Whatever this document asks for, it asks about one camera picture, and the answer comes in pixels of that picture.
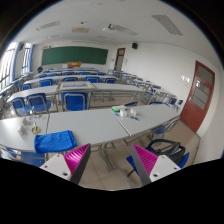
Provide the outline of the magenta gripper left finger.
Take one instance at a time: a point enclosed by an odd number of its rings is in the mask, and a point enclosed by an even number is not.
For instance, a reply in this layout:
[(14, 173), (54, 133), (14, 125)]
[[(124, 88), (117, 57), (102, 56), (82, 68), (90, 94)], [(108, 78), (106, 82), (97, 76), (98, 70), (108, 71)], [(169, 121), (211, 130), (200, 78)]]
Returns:
[(66, 155), (54, 155), (41, 166), (41, 169), (74, 184), (79, 184), (90, 154), (91, 145), (86, 144), (74, 149)]

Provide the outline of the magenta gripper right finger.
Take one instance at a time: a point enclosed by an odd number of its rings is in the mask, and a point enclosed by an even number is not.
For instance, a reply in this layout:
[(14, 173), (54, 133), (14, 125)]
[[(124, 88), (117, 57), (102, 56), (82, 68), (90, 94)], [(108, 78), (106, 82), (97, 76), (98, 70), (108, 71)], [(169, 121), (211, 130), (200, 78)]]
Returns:
[(138, 146), (132, 146), (132, 157), (143, 186), (180, 170), (166, 155), (157, 156)]

